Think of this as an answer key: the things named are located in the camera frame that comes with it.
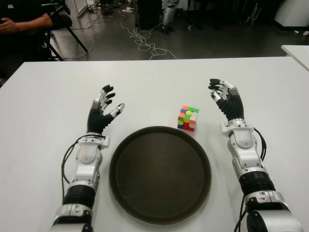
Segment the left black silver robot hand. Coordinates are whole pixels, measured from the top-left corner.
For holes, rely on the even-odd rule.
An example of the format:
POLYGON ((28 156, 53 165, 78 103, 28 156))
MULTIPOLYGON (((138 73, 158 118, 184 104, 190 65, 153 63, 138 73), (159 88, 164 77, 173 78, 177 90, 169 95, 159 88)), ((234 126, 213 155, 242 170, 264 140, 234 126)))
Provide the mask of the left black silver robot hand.
POLYGON ((108 114, 104 110, 112 103, 112 97, 115 96, 113 86, 104 86, 93 100, 87 120, 87 133, 102 134, 103 130, 119 115, 125 108, 125 104, 119 104, 108 114))

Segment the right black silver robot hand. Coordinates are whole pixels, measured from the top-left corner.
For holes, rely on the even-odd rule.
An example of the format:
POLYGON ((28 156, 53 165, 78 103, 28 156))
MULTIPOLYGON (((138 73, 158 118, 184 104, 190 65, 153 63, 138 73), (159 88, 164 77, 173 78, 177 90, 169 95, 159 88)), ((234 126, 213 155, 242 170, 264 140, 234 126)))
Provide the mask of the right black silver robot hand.
POLYGON ((226 80, 210 79, 208 89, 227 120, 244 119, 244 110, 238 89, 226 80))

